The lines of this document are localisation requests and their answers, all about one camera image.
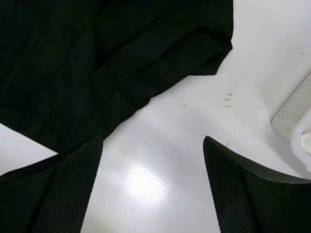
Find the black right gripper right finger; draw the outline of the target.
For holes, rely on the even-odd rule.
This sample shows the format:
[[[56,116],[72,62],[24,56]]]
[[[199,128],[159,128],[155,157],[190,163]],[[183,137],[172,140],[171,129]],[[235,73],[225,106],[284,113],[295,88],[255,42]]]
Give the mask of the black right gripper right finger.
[[[260,165],[212,137],[203,142],[223,233],[309,233],[311,182]]]

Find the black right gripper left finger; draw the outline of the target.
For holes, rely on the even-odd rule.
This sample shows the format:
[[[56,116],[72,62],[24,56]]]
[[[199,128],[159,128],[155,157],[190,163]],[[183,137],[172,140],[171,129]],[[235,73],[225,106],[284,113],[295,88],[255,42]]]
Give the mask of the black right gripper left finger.
[[[2,233],[79,233],[103,140],[87,142],[0,177]]]

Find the black pleated skirt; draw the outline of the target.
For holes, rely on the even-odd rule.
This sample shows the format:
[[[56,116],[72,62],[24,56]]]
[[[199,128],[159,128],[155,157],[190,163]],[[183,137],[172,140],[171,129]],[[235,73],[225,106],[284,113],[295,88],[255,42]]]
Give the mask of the black pleated skirt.
[[[62,152],[232,50],[231,0],[3,0],[0,122]]]

